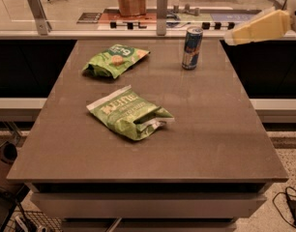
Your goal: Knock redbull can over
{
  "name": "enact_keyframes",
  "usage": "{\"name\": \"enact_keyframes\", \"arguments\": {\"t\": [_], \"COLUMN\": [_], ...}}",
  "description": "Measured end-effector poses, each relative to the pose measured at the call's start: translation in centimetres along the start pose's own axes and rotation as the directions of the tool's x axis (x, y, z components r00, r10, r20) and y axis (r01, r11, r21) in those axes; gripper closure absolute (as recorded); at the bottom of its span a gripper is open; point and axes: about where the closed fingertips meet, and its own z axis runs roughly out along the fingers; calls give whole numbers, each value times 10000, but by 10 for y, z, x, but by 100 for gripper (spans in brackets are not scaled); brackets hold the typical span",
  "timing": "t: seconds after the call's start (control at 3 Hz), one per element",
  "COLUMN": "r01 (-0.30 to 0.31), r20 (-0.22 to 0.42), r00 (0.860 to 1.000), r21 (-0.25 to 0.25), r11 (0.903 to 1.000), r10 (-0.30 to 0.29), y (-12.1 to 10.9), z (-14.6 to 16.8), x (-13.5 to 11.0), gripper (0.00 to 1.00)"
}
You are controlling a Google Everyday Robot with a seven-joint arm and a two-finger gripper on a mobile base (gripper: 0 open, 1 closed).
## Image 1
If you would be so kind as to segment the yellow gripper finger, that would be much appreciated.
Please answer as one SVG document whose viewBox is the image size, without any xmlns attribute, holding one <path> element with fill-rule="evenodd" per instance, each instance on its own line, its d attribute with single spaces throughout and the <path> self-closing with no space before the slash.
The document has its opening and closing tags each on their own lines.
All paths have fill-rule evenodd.
<svg viewBox="0 0 296 232">
<path fill-rule="evenodd" d="M 275 10 L 235 26 L 223 39 L 228 45 L 258 43 L 282 38 L 290 29 L 289 13 Z"/>
</svg>

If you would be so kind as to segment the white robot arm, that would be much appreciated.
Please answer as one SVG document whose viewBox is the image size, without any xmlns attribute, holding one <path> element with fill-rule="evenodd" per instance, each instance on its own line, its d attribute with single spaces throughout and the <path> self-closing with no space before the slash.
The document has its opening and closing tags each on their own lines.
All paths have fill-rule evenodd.
<svg viewBox="0 0 296 232">
<path fill-rule="evenodd" d="M 288 31 L 296 33 L 296 0 L 286 0 L 286 9 L 264 10 L 224 34 L 228 45 L 258 43 L 282 38 Z"/>
</svg>

